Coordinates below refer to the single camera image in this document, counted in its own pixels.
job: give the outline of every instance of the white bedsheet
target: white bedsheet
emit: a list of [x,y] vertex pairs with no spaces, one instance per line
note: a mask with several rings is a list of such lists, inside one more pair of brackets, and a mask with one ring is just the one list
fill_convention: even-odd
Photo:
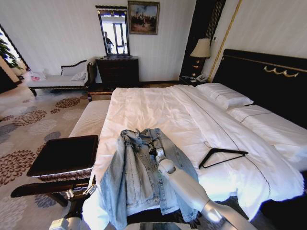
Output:
[[[113,92],[92,170],[97,183],[111,162],[122,130],[157,127],[191,160],[212,200],[223,201],[236,194],[250,219],[267,199],[284,200],[303,193],[302,175],[274,147],[207,101],[196,88],[182,85]],[[199,170],[208,146],[234,150],[238,146],[249,152],[252,162],[239,158]],[[211,160],[223,159],[219,154]],[[109,222],[100,196],[99,187],[83,206],[83,218],[91,229],[102,229]]]

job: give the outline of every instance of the table lamp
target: table lamp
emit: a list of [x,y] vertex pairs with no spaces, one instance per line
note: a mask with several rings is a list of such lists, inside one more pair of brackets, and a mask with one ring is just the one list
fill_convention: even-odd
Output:
[[200,38],[190,54],[191,57],[195,57],[196,60],[193,61],[191,76],[197,77],[200,75],[205,59],[210,57],[210,39]]

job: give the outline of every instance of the dresser drawer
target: dresser drawer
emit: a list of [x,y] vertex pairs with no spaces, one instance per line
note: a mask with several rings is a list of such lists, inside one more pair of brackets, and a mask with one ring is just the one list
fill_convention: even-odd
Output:
[[101,81],[106,88],[137,86],[139,60],[137,58],[103,58],[96,60]]

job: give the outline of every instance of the patterned carpet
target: patterned carpet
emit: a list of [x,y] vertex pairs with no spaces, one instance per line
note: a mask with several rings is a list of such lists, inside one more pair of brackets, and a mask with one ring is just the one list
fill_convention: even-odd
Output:
[[88,104],[82,90],[37,94],[23,84],[0,94],[0,230],[49,229],[68,212],[46,195],[10,197],[20,185],[41,182],[26,176],[29,167],[46,141],[69,136]]

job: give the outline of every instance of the bed bench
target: bed bench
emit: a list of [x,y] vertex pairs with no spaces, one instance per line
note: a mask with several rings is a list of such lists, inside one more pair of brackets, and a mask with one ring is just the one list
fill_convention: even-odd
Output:
[[110,100],[92,101],[85,108],[69,137],[100,135]]

